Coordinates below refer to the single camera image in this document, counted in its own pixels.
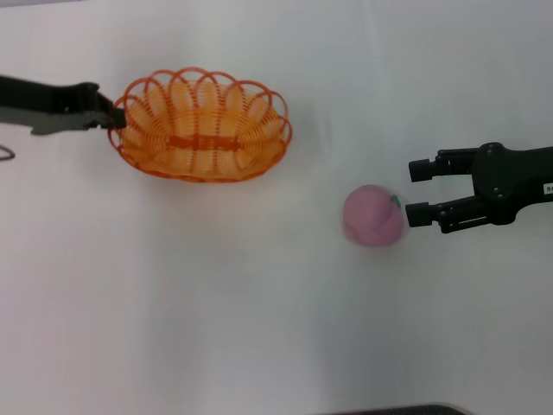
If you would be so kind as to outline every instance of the basket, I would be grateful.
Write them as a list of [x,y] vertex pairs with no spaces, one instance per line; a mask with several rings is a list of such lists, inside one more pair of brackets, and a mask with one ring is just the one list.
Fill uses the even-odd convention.
[[241,182],[277,164],[292,138],[280,94],[197,67],[137,80],[115,106],[124,108],[127,128],[109,131],[111,144],[153,176]]

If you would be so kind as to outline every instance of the black object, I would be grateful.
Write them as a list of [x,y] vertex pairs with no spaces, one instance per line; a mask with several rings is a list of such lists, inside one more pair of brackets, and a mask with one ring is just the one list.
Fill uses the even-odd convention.
[[124,128],[124,110],[99,93],[99,86],[49,86],[0,76],[0,123],[27,125],[31,134]]
[[3,156],[0,156],[0,162],[7,162],[8,160],[13,160],[14,158],[16,158],[16,153],[14,153],[8,147],[0,145],[0,151],[4,153]]
[[479,149],[440,150],[434,162],[411,162],[409,170],[413,182],[471,175],[474,186],[474,196],[458,201],[407,205],[411,227],[437,221],[443,233],[452,233],[488,223],[508,225],[520,209],[553,201],[553,147],[515,151],[489,143]]
[[409,408],[380,409],[367,412],[353,412],[345,415],[465,415],[443,405],[423,405]]

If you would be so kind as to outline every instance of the white table surface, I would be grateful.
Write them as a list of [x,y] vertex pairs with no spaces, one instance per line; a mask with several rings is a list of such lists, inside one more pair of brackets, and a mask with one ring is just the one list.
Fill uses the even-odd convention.
[[350,191],[408,162],[553,143],[548,0],[87,0],[0,10],[0,73],[96,81],[156,69],[260,80],[295,140],[237,185],[148,177],[102,131],[2,126],[0,412],[292,415],[449,402],[551,412],[553,211],[411,230],[362,249]]

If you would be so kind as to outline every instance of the pink ball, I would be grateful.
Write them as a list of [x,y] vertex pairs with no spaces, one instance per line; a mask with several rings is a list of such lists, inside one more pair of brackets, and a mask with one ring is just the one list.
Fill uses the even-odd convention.
[[396,197],[380,186],[354,190],[344,204],[344,231],[360,245],[393,244],[404,231],[404,216]]

